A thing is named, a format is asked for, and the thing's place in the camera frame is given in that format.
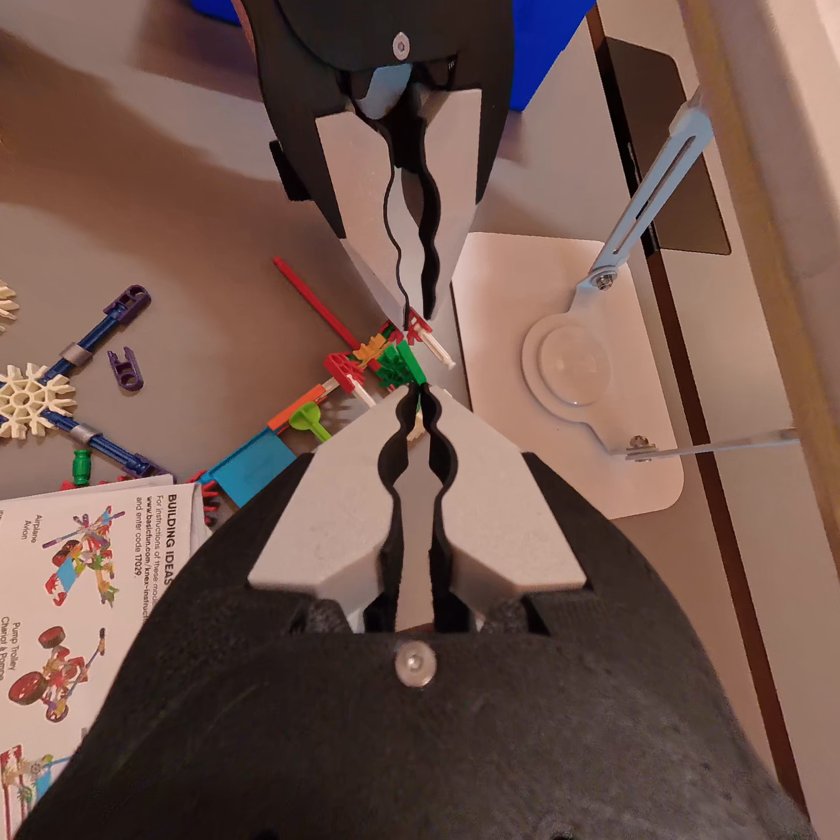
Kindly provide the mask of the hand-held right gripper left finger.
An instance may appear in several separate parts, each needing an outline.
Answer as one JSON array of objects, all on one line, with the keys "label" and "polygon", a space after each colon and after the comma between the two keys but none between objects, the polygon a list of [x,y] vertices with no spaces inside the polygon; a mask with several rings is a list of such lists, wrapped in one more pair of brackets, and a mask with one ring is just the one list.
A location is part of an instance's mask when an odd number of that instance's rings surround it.
[{"label": "hand-held right gripper left finger", "polygon": [[403,520],[395,483],[406,470],[418,385],[397,388],[310,457],[248,582],[297,592],[358,613],[391,633],[403,572]]}]

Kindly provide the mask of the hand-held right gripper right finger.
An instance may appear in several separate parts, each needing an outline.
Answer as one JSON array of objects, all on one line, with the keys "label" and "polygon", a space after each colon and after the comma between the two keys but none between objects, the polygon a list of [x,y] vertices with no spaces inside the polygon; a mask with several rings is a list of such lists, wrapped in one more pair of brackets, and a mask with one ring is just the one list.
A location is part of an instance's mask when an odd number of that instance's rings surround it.
[{"label": "hand-held right gripper right finger", "polygon": [[470,630],[501,602],[577,592],[585,573],[525,454],[438,386],[423,385],[429,468],[441,487],[429,550],[434,630]]}]

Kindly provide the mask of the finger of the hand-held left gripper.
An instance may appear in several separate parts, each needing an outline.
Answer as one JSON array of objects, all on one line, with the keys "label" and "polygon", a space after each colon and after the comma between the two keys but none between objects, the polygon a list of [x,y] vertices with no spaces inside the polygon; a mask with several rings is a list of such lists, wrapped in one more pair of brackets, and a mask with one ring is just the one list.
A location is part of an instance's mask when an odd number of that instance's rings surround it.
[{"label": "finger of the hand-held left gripper", "polygon": [[419,289],[423,319],[432,320],[448,293],[478,204],[481,91],[413,87],[412,97],[421,135]]},{"label": "finger of the hand-held left gripper", "polygon": [[395,168],[387,139],[353,111],[316,119],[343,226],[344,250],[384,315],[404,327],[407,297],[391,236],[387,200]]}]

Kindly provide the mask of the colourful toy construction model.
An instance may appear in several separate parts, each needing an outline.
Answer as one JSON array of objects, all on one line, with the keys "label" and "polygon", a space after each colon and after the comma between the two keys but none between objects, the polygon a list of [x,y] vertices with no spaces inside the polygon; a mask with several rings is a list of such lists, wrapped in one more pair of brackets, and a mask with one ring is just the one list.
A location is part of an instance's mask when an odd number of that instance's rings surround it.
[{"label": "colourful toy construction model", "polygon": [[386,321],[368,342],[363,343],[355,338],[285,260],[276,257],[273,263],[286,281],[345,342],[348,350],[344,353],[330,353],[325,357],[323,365],[329,373],[327,381],[313,386],[272,417],[256,436],[232,454],[191,478],[191,482],[203,487],[204,517],[208,526],[215,524],[222,495],[241,508],[295,460],[296,456],[280,439],[283,431],[291,427],[312,434],[321,443],[329,440],[331,435],[321,423],[320,405],[336,391],[354,396],[353,381],[361,383],[365,388],[364,377],[369,372],[373,374],[378,386],[393,392],[395,388],[383,387],[375,376],[379,368],[377,360],[385,347],[407,340],[413,350],[417,343],[425,346],[421,341],[420,329],[434,334],[427,320],[409,308],[406,328],[399,329],[392,321]]}]

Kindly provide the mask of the blue storage bin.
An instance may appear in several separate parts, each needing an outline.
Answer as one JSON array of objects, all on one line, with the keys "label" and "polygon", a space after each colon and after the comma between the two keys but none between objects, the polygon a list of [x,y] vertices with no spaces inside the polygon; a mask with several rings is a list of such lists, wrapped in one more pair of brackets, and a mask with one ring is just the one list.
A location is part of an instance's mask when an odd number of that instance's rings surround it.
[{"label": "blue storage bin", "polygon": [[[461,10],[461,5],[465,10],[469,4],[475,5],[475,2],[387,3],[407,5],[411,10],[416,8],[422,13],[421,17],[425,18],[435,18],[436,14],[429,11],[435,4],[442,3],[445,12],[451,10],[450,6],[458,12]],[[511,5],[513,26],[514,60],[509,109],[521,112],[528,106],[554,61],[569,44],[574,32],[595,2],[515,1],[503,3]],[[194,1],[189,4],[198,13],[212,19],[240,25],[254,51],[253,38],[242,2]],[[393,95],[389,93],[386,96],[384,90],[382,88],[380,92],[376,92],[367,104],[360,100],[361,111],[365,117],[382,119],[402,94],[402,90],[397,91],[394,88]]]}]

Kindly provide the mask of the green toy connector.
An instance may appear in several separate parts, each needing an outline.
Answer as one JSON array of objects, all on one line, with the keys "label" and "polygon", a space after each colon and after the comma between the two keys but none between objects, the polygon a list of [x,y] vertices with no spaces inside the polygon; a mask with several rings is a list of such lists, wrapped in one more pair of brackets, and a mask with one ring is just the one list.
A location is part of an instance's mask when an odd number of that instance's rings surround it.
[{"label": "green toy connector", "polygon": [[427,383],[425,372],[406,339],[385,347],[377,363],[379,368],[374,374],[383,387]]}]

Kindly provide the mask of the white metal stand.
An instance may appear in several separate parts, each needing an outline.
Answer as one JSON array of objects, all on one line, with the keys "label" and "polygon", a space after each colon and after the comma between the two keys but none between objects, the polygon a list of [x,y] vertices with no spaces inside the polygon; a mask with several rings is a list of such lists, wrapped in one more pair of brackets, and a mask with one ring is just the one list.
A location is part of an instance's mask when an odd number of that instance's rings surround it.
[{"label": "white metal stand", "polygon": [[[654,277],[634,246],[610,290],[579,285],[628,201],[620,162],[644,175],[700,79],[677,2],[598,2],[630,140],[616,137],[584,20],[506,129],[480,211],[521,210],[555,237],[469,234],[453,281],[473,411],[541,458],[609,519],[667,509],[695,456],[626,459],[632,436],[688,441],[667,379]],[[654,220],[700,409],[721,476],[802,456],[718,143]]]}]

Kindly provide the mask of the purple toy connector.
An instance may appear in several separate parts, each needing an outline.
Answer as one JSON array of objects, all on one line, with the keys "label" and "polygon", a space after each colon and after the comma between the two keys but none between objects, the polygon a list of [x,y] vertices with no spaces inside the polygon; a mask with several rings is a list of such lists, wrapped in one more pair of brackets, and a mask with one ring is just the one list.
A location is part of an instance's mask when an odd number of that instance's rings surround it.
[{"label": "purple toy connector", "polygon": [[128,393],[136,393],[143,389],[144,378],[137,357],[130,347],[123,348],[122,357],[109,350],[108,361],[120,389]]}]

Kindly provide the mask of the instruction booklet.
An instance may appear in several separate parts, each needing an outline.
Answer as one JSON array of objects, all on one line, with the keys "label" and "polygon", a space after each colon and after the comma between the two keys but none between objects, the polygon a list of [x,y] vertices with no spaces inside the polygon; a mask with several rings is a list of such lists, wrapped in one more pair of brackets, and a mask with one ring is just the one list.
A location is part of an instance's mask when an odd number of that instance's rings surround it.
[{"label": "instruction booklet", "polygon": [[66,768],[209,533],[201,484],[171,476],[2,500],[2,838]]}]

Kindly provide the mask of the blue rod snowflake assembly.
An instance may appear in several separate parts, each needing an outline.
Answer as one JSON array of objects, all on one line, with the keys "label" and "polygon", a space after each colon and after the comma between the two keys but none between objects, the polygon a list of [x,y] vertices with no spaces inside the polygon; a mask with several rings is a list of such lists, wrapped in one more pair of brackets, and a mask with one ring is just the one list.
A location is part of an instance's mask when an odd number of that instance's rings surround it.
[{"label": "blue rod snowflake assembly", "polygon": [[2,438],[43,437],[47,431],[57,429],[79,448],[105,457],[132,479],[166,475],[165,468],[143,455],[131,453],[72,415],[77,403],[70,377],[86,366],[114,333],[137,319],[151,300],[144,287],[132,285],[108,304],[102,320],[79,341],[67,345],[51,366],[27,364],[23,371],[9,365],[1,377]]}]

